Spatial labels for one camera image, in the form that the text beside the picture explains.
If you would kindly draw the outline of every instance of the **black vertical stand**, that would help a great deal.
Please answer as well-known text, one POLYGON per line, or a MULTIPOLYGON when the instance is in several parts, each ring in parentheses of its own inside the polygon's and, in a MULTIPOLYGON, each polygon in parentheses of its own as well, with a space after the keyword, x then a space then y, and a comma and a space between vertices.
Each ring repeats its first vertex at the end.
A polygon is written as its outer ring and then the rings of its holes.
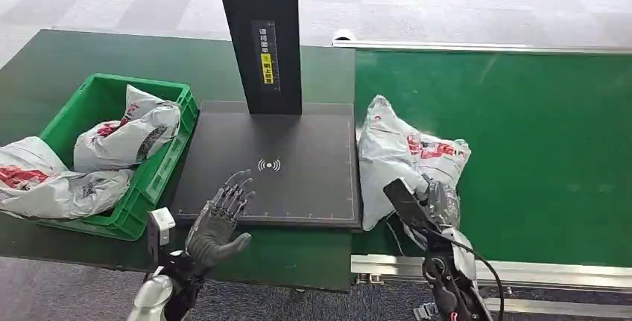
POLYGON ((298 0, 222 1, 247 104, 202 102, 170 207, 178 225, 250 169, 257 201, 240 224, 359 229, 353 105, 302 103, 298 0))
POLYGON ((222 0, 251 114, 300 115, 298 0, 222 0))

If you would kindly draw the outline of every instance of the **bag pile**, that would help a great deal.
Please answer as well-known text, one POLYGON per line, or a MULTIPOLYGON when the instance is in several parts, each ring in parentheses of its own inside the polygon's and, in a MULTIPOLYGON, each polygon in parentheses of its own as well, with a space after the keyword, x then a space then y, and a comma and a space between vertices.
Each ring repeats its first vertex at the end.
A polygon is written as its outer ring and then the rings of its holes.
POLYGON ((0 212, 75 219, 114 207, 130 187, 131 168, 177 135, 180 108, 127 86, 120 121, 81 134, 70 171, 39 137, 0 147, 0 212))

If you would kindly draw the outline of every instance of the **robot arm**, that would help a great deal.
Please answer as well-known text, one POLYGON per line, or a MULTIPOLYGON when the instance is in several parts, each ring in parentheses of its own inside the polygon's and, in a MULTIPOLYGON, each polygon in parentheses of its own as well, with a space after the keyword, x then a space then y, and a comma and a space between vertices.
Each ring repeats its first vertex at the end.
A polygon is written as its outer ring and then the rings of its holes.
MULTIPOLYGON (((185 251, 167 255, 164 265, 141 286, 127 321, 184 320, 195 306, 211 268, 248 246, 252 238, 248 233, 229 240, 237 217, 255 194, 247 192, 247 184, 252 181, 249 175, 249 170, 233 174, 206 202, 189 230, 185 251)), ((155 258, 159 246, 168 242, 168 230, 175 223, 166 209, 153 214, 151 220, 149 245, 155 258)))
MULTIPOLYGON (((439 314, 446 321, 493 321, 478 293, 475 252, 470 241, 451 225, 454 221, 446 217, 455 213, 437 216, 438 209, 448 210, 454 205, 449 201, 449 192, 442 183, 425 178, 429 190, 421 194, 422 198, 401 179, 383 189, 399 219, 411 230, 409 236, 426 250, 422 274, 430 284, 434 304, 416 309, 415 314, 419 320, 439 314)), ((493 268, 490 270, 500 284, 496 272, 493 268)), ((499 320, 502 320, 502 307, 499 320)))

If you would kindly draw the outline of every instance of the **package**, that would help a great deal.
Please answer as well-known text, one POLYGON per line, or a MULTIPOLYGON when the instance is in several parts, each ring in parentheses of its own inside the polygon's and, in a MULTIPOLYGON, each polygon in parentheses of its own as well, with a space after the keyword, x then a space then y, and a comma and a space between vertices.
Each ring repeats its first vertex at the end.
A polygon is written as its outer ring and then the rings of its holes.
POLYGON ((180 128, 180 108, 127 86, 127 109, 120 121, 106 121, 82 133, 74 150, 74 170, 131 168, 171 141, 180 128))
POLYGON ((164 101, 128 84, 125 91, 125 114, 121 119, 121 125, 137 120, 151 110, 165 104, 169 105, 172 102, 164 101))
POLYGON ((74 219, 111 209, 132 171, 69 171, 40 138, 0 147, 0 210, 22 217, 74 219))
POLYGON ((455 191, 470 154, 464 140, 439 139, 406 124, 386 98, 377 95, 367 109, 358 139, 362 229, 371 230, 394 211, 382 191, 388 183, 402 178, 411 189, 427 193, 429 182, 435 179, 455 191))

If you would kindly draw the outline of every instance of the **green table surface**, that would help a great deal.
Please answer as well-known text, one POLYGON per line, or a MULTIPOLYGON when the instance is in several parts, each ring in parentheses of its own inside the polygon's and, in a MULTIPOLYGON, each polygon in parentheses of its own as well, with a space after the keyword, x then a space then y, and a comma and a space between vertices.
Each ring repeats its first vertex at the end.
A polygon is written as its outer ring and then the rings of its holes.
MULTIPOLYGON (((380 94, 469 143, 461 229, 483 256, 632 267, 632 54, 357 50, 355 69, 356 118, 380 94)), ((380 225, 353 252, 397 251, 380 225)))
MULTIPOLYGON (((353 51, 305 47, 303 97, 353 101, 353 51)), ((0 145, 37 136, 82 82, 95 72, 187 83, 203 100, 243 101, 230 42, 167 37, 40 31, 0 70, 0 145)), ((177 175, 161 204, 171 200, 177 175)), ((151 270, 145 236, 117 241, 38 226, 0 214, 0 255, 118 270, 151 270)), ((179 231, 180 242, 186 231, 179 231)), ((220 265, 217 279, 346 290, 351 234, 326 229, 250 229, 246 251, 220 265)))
MULTIPOLYGON (((632 267, 631 55, 316 47, 301 54, 305 101, 355 102, 360 123, 381 94, 409 124, 470 143, 461 226, 487 258, 632 267)), ((39 134, 94 72, 187 83, 198 102, 244 100, 230 42, 41 31, 0 70, 0 112, 10 116, 0 123, 0 144, 39 134)), ((177 175, 161 203, 172 198, 177 175)), ((116 241, 6 215, 0 226, 2 255, 152 267, 144 238, 116 241)), ((346 290, 351 253, 399 254, 383 223, 353 235, 250 231, 251 246, 216 278, 346 290)), ((410 244, 404 251, 419 255, 410 244)))

